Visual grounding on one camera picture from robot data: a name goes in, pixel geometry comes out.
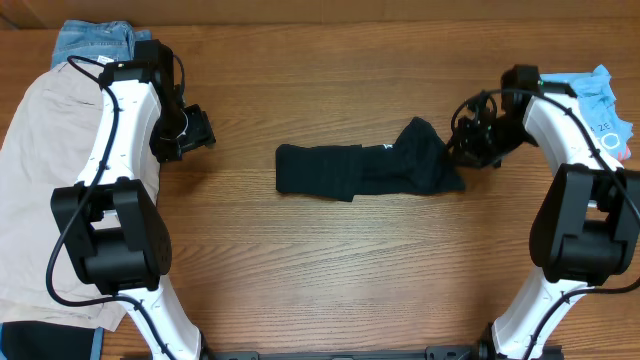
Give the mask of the black t-shirt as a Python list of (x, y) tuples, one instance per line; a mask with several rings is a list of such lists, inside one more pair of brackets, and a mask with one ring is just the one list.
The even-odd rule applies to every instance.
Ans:
[(393, 144), (309, 148), (282, 144), (275, 152), (275, 167), (278, 192), (345, 202), (357, 195), (435, 195), (465, 189), (444, 142), (419, 117)]

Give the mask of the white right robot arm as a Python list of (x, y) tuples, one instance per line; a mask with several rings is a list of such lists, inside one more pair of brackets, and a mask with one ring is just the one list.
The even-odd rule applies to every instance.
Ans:
[(447, 149), (466, 167), (498, 167), (523, 143), (542, 150), (553, 181), (533, 221), (534, 264), (508, 309), (490, 323), (471, 359), (559, 359), (546, 342), (574, 305), (590, 294), (617, 295), (633, 282), (605, 282), (630, 266), (639, 237), (639, 174), (598, 143), (566, 83), (524, 81), (482, 91), (451, 120)]

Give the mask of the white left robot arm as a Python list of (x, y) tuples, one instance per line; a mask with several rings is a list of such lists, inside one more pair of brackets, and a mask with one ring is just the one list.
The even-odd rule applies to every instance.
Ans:
[(60, 236), (48, 260), (49, 296), (67, 307), (117, 303), (154, 359), (209, 359), (201, 330), (186, 315), (168, 277), (168, 228), (142, 182), (147, 163), (179, 161), (215, 142), (197, 105), (174, 78), (179, 59), (106, 64), (94, 77), (104, 98), (91, 155), (51, 210)]

